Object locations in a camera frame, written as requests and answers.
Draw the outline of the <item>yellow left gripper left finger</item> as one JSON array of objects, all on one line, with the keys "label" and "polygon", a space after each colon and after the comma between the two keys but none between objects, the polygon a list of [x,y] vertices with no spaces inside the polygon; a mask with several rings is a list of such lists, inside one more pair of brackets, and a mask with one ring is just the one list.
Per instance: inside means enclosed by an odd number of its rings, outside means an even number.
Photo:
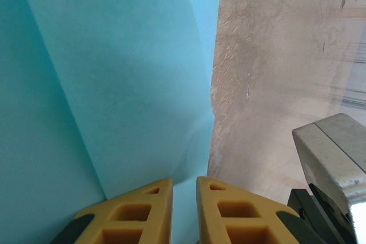
[{"label": "yellow left gripper left finger", "polygon": [[155,181],[80,211],[52,243],[170,243],[173,182]]}]

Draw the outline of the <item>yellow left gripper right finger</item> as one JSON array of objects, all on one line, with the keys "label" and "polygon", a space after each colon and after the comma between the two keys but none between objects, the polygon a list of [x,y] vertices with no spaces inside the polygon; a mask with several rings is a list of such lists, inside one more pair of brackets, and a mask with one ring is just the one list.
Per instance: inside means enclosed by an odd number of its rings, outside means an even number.
[{"label": "yellow left gripper right finger", "polygon": [[209,177],[197,178],[201,243],[318,243],[290,207]]}]

